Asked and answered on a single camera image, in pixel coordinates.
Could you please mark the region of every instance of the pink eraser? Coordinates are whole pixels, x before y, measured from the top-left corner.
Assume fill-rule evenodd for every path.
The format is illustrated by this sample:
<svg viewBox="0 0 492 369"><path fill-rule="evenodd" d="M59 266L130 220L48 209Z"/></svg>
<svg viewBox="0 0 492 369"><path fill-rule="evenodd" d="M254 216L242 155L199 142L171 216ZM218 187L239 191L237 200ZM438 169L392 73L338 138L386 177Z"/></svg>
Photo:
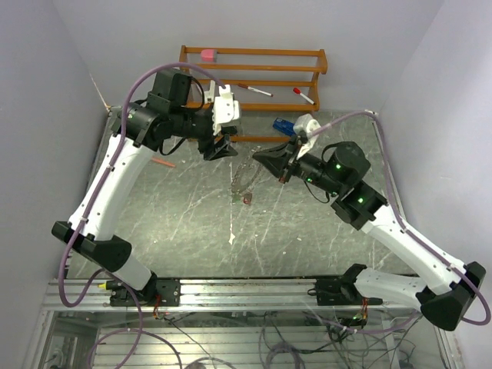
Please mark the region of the pink eraser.
<svg viewBox="0 0 492 369"><path fill-rule="evenodd" d="M216 62L217 61L217 50L213 48L206 48L200 53L201 60L203 62Z"/></svg>

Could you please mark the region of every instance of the gray wall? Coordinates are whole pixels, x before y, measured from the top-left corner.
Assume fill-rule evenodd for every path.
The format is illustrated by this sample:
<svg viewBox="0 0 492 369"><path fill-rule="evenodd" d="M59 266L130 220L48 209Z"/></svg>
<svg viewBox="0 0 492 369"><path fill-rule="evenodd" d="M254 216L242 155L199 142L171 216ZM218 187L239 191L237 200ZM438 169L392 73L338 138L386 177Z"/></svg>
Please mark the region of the gray wall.
<svg viewBox="0 0 492 369"><path fill-rule="evenodd" d="M105 109L51 1L3 2L0 45L0 367L18 368Z"/></svg>
<svg viewBox="0 0 492 369"><path fill-rule="evenodd" d="M185 44L324 48L330 66L320 79L322 108L375 110L442 2L54 0L109 104L120 103L147 69L176 62Z"/></svg>
<svg viewBox="0 0 492 369"><path fill-rule="evenodd" d="M411 222L464 261L492 270L492 3L449 1L381 112ZM492 303L490 277L484 293ZM481 320L475 302L469 315ZM467 367L490 367L492 329L461 323Z"/></svg>

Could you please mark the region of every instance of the wooden shelf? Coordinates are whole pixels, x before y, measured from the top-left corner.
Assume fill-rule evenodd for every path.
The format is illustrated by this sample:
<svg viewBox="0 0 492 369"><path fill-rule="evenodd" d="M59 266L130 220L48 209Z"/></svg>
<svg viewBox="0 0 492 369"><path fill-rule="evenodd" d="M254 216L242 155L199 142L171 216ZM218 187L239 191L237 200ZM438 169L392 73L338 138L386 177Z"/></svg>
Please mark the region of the wooden shelf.
<svg viewBox="0 0 492 369"><path fill-rule="evenodd" d="M288 104L288 103L264 103L264 102L245 102L241 103L241 109L244 111L299 111L312 112L320 108L320 99L317 93L317 80L319 75L326 74L328 63L326 54L323 49L320 50L280 50L271 48L190 48L181 46L179 55L180 62L188 61L188 54L200 54L205 49L217 50L218 58L221 54L225 55L263 55L263 56L278 56L278 57L311 57L316 58L315 65L298 65L301 63L292 63L296 65L256 65L256 64L225 64L225 63L198 63L197 65L204 69L224 70L224 71L270 71L270 72L309 72L312 73L310 80L302 81L278 81L278 80L261 80L261 79L223 79L226 85L249 85L249 86L274 86L285 87L292 89L293 87L308 87L307 96L314 101L312 104ZM199 79L200 83L206 85L210 79ZM199 102L189 102L190 108L200 106ZM288 141L288 137L263 137L263 136L234 136L233 141L251 141L257 140L260 142L284 142Z"/></svg>

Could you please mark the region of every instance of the robotic arm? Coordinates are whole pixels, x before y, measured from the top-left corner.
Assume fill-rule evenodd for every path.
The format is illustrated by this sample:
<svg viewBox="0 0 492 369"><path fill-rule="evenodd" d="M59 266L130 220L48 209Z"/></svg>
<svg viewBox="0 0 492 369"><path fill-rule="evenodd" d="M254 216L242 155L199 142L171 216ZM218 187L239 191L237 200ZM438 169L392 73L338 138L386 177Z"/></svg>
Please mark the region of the robotic arm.
<svg viewBox="0 0 492 369"><path fill-rule="evenodd" d="M165 140L172 135L196 139L204 160L237 154L230 147L228 133L234 133L235 127L229 126L240 118L241 111L230 86L219 88L220 96L215 98L207 111L195 111L185 107L191 80L190 75L175 69L157 73L146 105L132 103L130 106L125 144L118 160L110 165L110 158L120 140L121 116L112 127L114 134L110 138L105 159L82 203L68 222L57 221L52 229L55 237L67 243L74 233L74 224L83 220L85 225L76 238L74 250L128 284L143 305L154 305L159 297L167 306L178 306L179 293L177 281L158 278L131 255L131 245L114 234L118 216L136 178L154 152L163 152ZM259 151L254 154L254 159L282 183L289 182L294 176L321 188L328 198L334 199L331 207L340 219L378 239L419 275L405 277L381 273L355 264L340 277L340 290L331 292L343 294L349 301L366 297L399 302L420 310L440 328L455 329L475 294L451 269L410 238L407 231L411 230L442 255L446 253L408 223L404 222L405 229L402 229L386 199L362 181L371 165L354 142L329 145L321 158L317 158L308 154L314 139L308 139L306 133L317 122L309 115L301 117L301 122L303 127L299 129L296 125L298 134L289 142ZM218 133L223 136L217 141ZM325 161L324 154L330 149L333 153ZM106 168L110 168L111 173L102 187L97 188ZM99 196L85 219L85 207L95 191L99 191ZM480 286L485 275L481 265L476 262L465 265L450 255L446 258L477 288ZM108 284L106 288L114 291L110 299L112 306L134 304L127 291L117 282ZM322 278L317 280L316 291L328 291L329 288ZM317 294L317 302L319 305L329 304L323 301L321 294Z"/></svg>

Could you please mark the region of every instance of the gray marble surface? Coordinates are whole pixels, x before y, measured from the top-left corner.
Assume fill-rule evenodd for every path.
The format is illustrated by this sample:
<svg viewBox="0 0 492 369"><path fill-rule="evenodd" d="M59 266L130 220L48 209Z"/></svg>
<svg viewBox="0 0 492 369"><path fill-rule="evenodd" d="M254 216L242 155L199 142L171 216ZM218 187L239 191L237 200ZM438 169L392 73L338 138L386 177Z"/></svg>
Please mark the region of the gray marble surface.
<svg viewBox="0 0 492 369"><path fill-rule="evenodd" d="M340 115L314 116L325 124ZM277 116L294 122L299 114L244 113L240 129L251 135L281 135L271 127ZM372 164L364 180L383 190L382 157L370 120L354 118L332 128L311 153L320 154L325 145L342 140L361 146ZM299 179L282 185L263 170L252 186L251 205L232 196L232 178L258 146L237 143L239 156L203 161L197 143L185 142L165 159L176 168L149 162L131 190L116 234L130 241L136 258L161 277L341 274L353 263L411 272L385 246L312 198ZM255 165L243 172L243 182L253 175ZM313 188L313 192L323 198L321 191ZM74 255L68 276L87 278L95 269Z"/></svg>

